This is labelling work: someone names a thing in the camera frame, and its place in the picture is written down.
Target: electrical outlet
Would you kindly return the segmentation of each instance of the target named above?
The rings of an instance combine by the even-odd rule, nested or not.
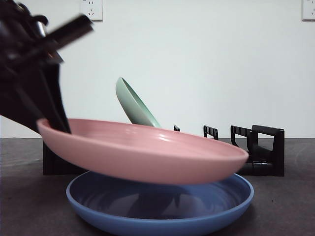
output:
[[[315,21],[315,0],[302,0],[302,21]]]
[[[87,15],[92,21],[103,21],[102,0],[80,0],[81,13]]]

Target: countertop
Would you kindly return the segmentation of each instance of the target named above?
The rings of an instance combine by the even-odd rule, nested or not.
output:
[[[1,139],[1,236],[109,236],[68,203],[75,175],[43,175],[42,152],[41,139]],[[285,140],[284,177],[244,177],[255,190],[250,207],[212,236],[315,235],[315,139]]]

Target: plate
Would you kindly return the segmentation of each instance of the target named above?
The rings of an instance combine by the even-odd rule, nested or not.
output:
[[[66,195],[89,224],[118,236],[202,236],[238,219],[252,185],[237,174],[198,185],[158,185],[87,172]]]
[[[237,172],[248,154],[239,147],[150,126],[69,119],[72,134],[37,121],[46,145],[64,160],[112,177],[162,184],[196,184]]]
[[[131,123],[161,128],[144,102],[121,77],[116,82],[116,95]]]

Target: blue bowl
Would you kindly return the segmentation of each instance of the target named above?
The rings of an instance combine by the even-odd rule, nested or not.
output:
[[[86,172],[66,194],[80,217],[111,234],[202,236],[238,219],[254,190],[237,174],[208,184],[159,185]]]

